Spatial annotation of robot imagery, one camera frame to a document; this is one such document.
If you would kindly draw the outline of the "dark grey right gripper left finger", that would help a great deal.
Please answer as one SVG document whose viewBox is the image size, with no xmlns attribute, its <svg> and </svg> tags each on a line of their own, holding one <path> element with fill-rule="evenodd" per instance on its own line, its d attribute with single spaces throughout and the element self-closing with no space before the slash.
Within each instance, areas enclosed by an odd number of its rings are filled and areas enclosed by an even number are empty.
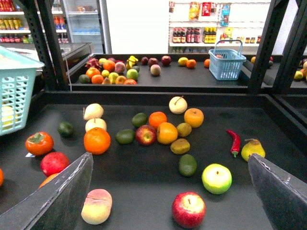
<svg viewBox="0 0 307 230">
<path fill-rule="evenodd" d="M 0 217 L 2 230 L 73 230 L 88 193 L 93 157 L 87 152 Z"/>
</svg>

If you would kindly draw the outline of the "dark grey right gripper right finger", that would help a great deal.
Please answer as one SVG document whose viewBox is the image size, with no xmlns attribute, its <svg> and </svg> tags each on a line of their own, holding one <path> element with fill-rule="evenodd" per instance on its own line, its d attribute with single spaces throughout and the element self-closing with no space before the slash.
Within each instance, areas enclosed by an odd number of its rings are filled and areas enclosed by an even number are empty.
<svg viewBox="0 0 307 230">
<path fill-rule="evenodd" d="M 307 228 L 307 184 L 258 154 L 248 160 L 257 196 L 274 230 Z"/>
</svg>

